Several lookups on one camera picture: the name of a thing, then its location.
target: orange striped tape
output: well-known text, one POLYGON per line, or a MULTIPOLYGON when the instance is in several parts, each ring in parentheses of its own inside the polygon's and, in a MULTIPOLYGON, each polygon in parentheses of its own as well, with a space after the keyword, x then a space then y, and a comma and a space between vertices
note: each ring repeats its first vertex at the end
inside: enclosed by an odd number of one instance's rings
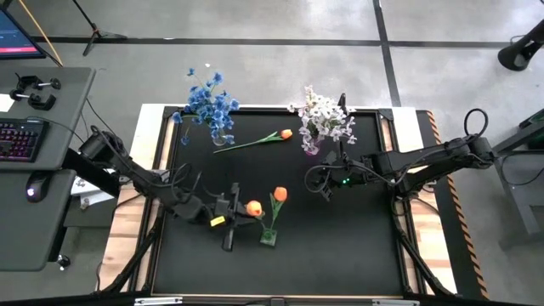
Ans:
MULTIPOLYGON (((433 129, 433 134, 436 140, 436 144, 440 145, 442 144, 442 141, 440 140, 439 129, 436 125, 436 121, 434 120, 433 112, 428 110, 427 114, 428 114, 428 119, 431 122, 431 128, 433 129)), ((479 261, 476 258, 476 252, 474 251, 473 240, 470 238, 470 234, 468 233, 467 221, 465 219, 465 215, 462 213, 461 203, 459 202, 459 195, 457 194, 457 190, 456 190, 455 184, 453 183, 453 178, 451 177, 451 175, 448 175, 448 185, 450 186, 451 197, 453 198, 453 201, 456 204, 457 217, 459 218, 459 221, 461 222, 461 229, 463 233, 465 234, 467 249, 468 249, 468 252, 470 253, 470 258, 473 261, 474 271, 476 272, 476 278, 480 285, 480 291, 484 298, 490 299, 490 295, 487 292, 487 285, 485 284, 484 277, 482 276, 482 270, 479 267, 479 261)))

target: concrete floor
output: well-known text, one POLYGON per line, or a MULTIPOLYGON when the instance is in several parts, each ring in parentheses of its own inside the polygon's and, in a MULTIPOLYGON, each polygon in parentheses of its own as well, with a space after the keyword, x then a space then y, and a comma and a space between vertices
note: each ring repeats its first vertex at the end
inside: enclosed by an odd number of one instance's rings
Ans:
MULTIPOLYGON (((70 0, 25 1, 50 36, 83 36, 90 29, 70 0)), ((94 22, 130 37, 379 40, 372 0, 81 0, 94 22)), ((389 40, 507 42, 542 18, 539 0, 382 0, 389 40)), ((14 1, 9 11, 32 34, 35 26, 14 1)), ((225 87, 242 103, 287 104, 303 99, 303 86, 321 94, 345 92, 351 105, 389 107, 380 47, 100 44, 83 58, 84 45, 56 43, 66 66, 97 69, 89 98, 130 147, 143 103, 183 103, 189 67, 220 70, 225 87)), ((496 60, 497 48, 391 48, 403 106, 431 110, 442 139, 459 137, 473 107, 489 113, 492 145, 544 107, 544 51, 524 72, 496 60)), ((2 65, 53 65, 48 60, 2 65)), ((89 109, 89 123, 97 124, 89 109)), ((477 130, 478 120, 470 128, 477 130)), ((77 132, 84 134, 83 127, 77 132)), ((498 241, 511 229, 495 169, 454 174, 476 253, 494 300, 544 304, 544 244, 504 252, 498 241)), ((0 273, 0 299, 83 294, 94 288, 107 230, 81 229, 65 243, 74 263, 60 273, 0 273)))

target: keyboard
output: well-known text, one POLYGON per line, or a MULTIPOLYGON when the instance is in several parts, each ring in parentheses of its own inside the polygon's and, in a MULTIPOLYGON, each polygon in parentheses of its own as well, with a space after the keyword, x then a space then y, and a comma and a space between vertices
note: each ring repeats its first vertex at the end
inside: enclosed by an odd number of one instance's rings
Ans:
POLYGON ((34 162, 49 122, 0 118, 0 162, 34 162))

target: wooden platform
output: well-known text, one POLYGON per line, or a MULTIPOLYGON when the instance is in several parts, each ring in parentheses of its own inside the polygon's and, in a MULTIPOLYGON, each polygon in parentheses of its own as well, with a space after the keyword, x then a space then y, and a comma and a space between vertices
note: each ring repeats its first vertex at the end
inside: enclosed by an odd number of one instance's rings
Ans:
MULTIPOLYGON (((142 105, 130 152, 134 161, 142 167, 149 169, 152 167, 161 127, 162 113, 165 106, 173 105, 142 105)), ((415 150, 423 147, 414 109, 394 108, 394 124, 395 130, 397 131, 397 141, 400 151, 415 150)), ((389 137, 389 129, 385 119, 382 120, 382 127, 386 147, 388 150, 391 150, 391 138, 389 137)), ((168 148, 171 142, 172 130, 173 122, 171 120, 167 126, 163 150, 164 154, 161 157, 160 169, 166 168, 167 153, 169 152, 168 148)), ((135 195, 135 190, 130 186, 127 186, 122 190, 119 196, 119 202, 135 195)), ((427 201, 436 207, 434 194, 422 191, 419 196, 422 200, 427 201)), ((108 286, 116 278, 134 253, 144 210, 144 202, 144 197, 140 197, 130 201, 130 203, 123 207, 119 207, 116 211, 100 270, 101 289, 108 286)), ((157 203, 153 206, 150 224, 153 224, 154 222, 156 209, 157 203)), ((419 201, 412 201, 411 211, 416 228, 417 243, 422 258, 442 284, 451 292, 456 292, 450 258, 439 216, 419 201)), ((403 226, 405 225, 404 218, 401 218, 401 223, 403 226)), ((148 250, 140 265, 137 289, 140 289, 144 284, 149 254, 150 250, 148 250)), ((411 288, 416 292, 416 273, 414 265, 406 252, 405 262, 411 288)))

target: monitor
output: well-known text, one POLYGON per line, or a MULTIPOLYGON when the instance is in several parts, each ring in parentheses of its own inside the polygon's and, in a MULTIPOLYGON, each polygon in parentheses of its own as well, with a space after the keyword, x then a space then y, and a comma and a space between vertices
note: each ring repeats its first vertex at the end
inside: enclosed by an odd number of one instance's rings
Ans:
POLYGON ((0 60, 44 58, 42 49, 8 12, 0 8, 0 60))

